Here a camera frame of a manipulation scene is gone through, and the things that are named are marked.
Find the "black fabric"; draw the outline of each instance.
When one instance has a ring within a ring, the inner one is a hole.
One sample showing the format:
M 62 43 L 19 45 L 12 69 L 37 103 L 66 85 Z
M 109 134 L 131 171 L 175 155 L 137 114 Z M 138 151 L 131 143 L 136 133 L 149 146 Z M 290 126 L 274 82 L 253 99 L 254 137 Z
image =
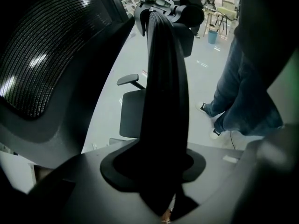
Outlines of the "black fabric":
M 112 20 L 101 0 L 31 0 L 0 46 L 0 97 L 39 117 L 73 55 Z
M 296 0 L 242 0 L 235 36 L 266 87 L 274 81 L 298 44 Z

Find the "cable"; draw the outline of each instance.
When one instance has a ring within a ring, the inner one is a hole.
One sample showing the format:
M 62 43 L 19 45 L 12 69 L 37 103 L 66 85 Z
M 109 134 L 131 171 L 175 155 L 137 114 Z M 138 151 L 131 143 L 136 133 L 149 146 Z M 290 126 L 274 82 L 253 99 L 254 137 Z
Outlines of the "cable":
M 233 139 L 232 139 L 232 132 L 230 132 L 230 140 L 232 141 L 232 145 L 233 145 L 234 150 L 235 150 L 235 146 L 234 146 Z

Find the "trash can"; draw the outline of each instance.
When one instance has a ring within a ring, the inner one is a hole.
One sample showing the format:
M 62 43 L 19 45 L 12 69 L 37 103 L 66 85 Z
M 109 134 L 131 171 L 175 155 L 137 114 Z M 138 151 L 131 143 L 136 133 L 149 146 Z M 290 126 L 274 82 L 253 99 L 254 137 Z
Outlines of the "trash can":
M 216 38 L 217 38 L 218 33 L 215 31 L 209 31 L 208 33 L 208 42 L 210 44 L 215 44 L 216 43 Z

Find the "shoe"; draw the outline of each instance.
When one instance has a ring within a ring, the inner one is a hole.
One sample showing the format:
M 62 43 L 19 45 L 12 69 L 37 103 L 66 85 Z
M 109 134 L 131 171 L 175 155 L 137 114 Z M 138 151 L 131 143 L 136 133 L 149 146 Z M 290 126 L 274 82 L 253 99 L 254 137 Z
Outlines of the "shoe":
M 206 103 L 204 102 L 198 102 L 195 104 L 196 109 L 198 109 L 200 112 L 207 114 L 207 112 L 205 112 L 204 108 L 206 106 Z
M 215 140 L 220 136 L 221 133 L 217 132 L 215 129 L 210 133 L 211 139 Z

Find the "chair armrest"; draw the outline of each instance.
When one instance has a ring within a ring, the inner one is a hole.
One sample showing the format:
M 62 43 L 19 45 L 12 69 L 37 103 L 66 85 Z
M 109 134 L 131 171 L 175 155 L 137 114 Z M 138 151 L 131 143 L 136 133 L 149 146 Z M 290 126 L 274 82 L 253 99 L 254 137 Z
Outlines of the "chair armrest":
M 117 85 L 123 85 L 123 84 L 128 84 L 128 83 L 134 83 L 139 80 L 138 74 L 131 74 L 127 75 L 125 77 L 119 78 L 117 81 Z

